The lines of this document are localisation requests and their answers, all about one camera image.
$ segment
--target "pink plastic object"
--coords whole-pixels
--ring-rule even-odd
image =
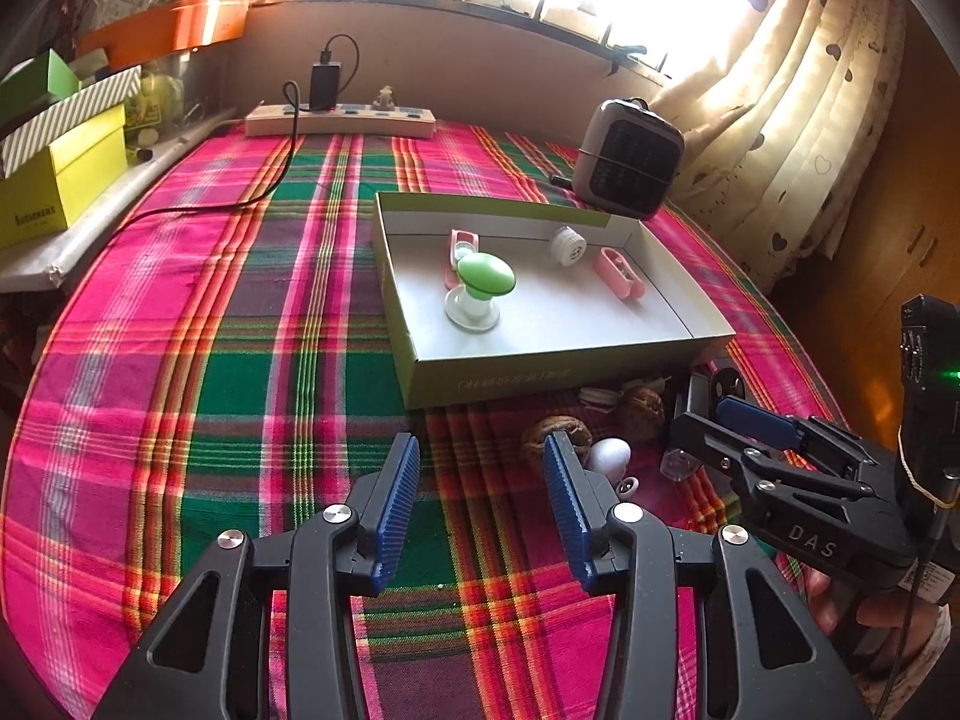
[[[639,300],[647,290],[640,281],[640,276],[630,267],[627,258],[615,248],[602,247],[593,261],[593,269],[603,279],[604,284],[610,287],[610,291],[621,300]]]
[[[452,290],[460,283],[460,276],[457,275],[457,260],[453,256],[453,250],[457,244],[469,244],[474,251],[480,250],[480,237],[476,233],[467,232],[467,230],[450,230],[450,261],[446,266],[446,273],[443,275],[443,285]]]

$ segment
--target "orange tray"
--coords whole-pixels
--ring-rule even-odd
[[[248,0],[180,0],[88,33],[78,55],[103,49],[111,70],[243,35]]]

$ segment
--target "yellow box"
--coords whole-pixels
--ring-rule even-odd
[[[127,169],[124,108],[61,135],[0,180],[0,247],[61,232]]]

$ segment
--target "shelf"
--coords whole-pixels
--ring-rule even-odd
[[[233,116],[232,110],[205,119],[179,137],[154,147],[154,157],[130,167],[90,203],[69,229],[0,250],[0,293],[56,290],[86,257],[99,251],[104,233],[123,217],[157,180],[200,146],[216,127]]]

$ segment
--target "wooden cabinet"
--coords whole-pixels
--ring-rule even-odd
[[[800,262],[773,293],[853,428],[889,447],[899,308],[918,293],[960,302],[960,76],[909,7],[896,98],[839,251]]]

